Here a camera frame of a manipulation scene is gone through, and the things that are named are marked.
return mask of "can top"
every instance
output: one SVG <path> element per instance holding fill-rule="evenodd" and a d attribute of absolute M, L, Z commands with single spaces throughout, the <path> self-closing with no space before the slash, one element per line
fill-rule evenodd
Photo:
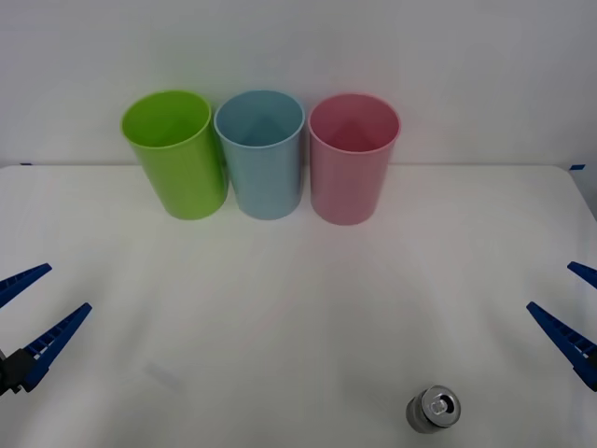
<path fill-rule="evenodd" d="M 438 427 L 451 427 L 460 418 L 460 401 L 443 385 L 429 387 L 421 397 L 425 417 Z"/>

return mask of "white wall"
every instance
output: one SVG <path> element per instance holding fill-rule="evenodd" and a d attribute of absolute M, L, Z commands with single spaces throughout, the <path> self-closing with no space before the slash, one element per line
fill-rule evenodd
<path fill-rule="evenodd" d="M 592 0 L 5 0 L 0 164 L 133 162 L 135 98 L 388 98 L 396 161 L 597 161 Z"/>

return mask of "pink cup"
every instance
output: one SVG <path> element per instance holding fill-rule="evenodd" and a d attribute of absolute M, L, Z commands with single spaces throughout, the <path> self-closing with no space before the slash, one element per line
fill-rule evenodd
<path fill-rule="evenodd" d="M 315 107 L 309 131 L 313 209 L 333 224 L 367 220 L 400 134 L 398 114 L 380 98 L 344 93 Z"/>

